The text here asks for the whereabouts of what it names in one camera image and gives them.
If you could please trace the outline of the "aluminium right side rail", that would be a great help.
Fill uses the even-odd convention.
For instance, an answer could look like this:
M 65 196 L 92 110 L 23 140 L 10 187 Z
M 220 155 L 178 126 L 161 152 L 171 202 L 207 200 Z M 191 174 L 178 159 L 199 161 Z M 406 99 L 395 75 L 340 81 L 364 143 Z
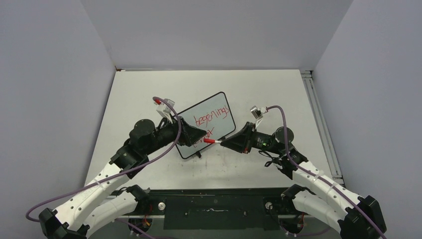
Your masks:
M 322 140 L 322 145 L 324 148 L 325 155 L 327 157 L 327 162 L 333 177 L 333 180 L 338 184 L 344 186 L 343 175 L 340 169 L 340 165 L 337 159 L 337 155 L 334 149 L 334 145 L 326 124 L 325 117 L 323 115 L 319 99 L 317 97 L 316 88 L 314 85 L 314 80 L 312 76 L 312 71 L 304 70 L 300 71 L 304 87 L 316 120 L 318 132 Z

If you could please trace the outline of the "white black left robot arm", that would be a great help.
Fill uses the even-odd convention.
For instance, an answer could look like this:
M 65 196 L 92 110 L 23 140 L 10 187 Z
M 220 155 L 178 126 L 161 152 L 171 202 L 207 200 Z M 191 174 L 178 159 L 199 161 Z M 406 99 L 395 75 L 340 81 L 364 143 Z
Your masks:
M 138 121 L 123 147 L 90 182 L 89 189 L 39 214 L 43 234 L 48 239 L 87 239 L 115 218 L 132 212 L 145 213 L 148 194 L 138 185 L 128 187 L 106 203 L 104 199 L 140 172 L 140 166 L 149 162 L 149 154 L 174 141 L 181 146 L 192 146 L 206 134 L 184 119 L 163 118 L 158 127 L 149 119 Z

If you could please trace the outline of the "black framed small whiteboard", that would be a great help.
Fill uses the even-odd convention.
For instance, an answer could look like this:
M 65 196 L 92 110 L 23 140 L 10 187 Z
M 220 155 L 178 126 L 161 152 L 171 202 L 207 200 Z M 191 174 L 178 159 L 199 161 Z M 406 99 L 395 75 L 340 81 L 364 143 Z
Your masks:
M 198 155 L 211 146 L 204 139 L 221 139 L 236 130 L 235 121 L 224 92 L 218 92 L 205 100 L 179 112 L 179 115 L 192 126 L 205 130 L 207 133 L 192 146 L 177 146 L 183 159 Z

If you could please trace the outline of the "red marker cap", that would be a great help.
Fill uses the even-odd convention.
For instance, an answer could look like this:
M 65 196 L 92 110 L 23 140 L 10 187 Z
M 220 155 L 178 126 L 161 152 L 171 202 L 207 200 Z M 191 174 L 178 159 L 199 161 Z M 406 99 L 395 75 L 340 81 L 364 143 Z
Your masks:
M 214 139 L 209 139 L 209 138 L 204 138 L 203 139 L 203 142 L 212 144 L 212 143 L 215 143 L 215 140 Z

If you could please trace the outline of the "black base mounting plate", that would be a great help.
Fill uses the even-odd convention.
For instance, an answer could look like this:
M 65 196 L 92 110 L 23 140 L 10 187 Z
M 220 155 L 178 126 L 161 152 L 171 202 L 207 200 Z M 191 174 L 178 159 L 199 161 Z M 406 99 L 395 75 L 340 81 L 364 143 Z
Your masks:
M 300 211 L 281 199 L 285 188 L 152 190 L 131 220 L 147 228 L 155 219 L 165 230 L 289 230 Z

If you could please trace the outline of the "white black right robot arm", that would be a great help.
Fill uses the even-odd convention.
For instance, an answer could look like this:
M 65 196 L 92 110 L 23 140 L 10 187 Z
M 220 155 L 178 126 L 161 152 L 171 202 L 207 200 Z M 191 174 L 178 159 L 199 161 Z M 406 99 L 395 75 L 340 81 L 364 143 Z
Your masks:
M 384 239 L 387 228 L 379 202 L 335 182 L 298 152 L 292 144 L 293 138 L 287 127 L 265 134 L 258 132 L 254 123 L 247 122 L 238 133 L 219 144 L 238 153 L 248 154 L 257 149 L 272 157 L 267 165 L 274 165 L 294 182 L 281 194 L 285 212 L 313 216 L 343 239 Z

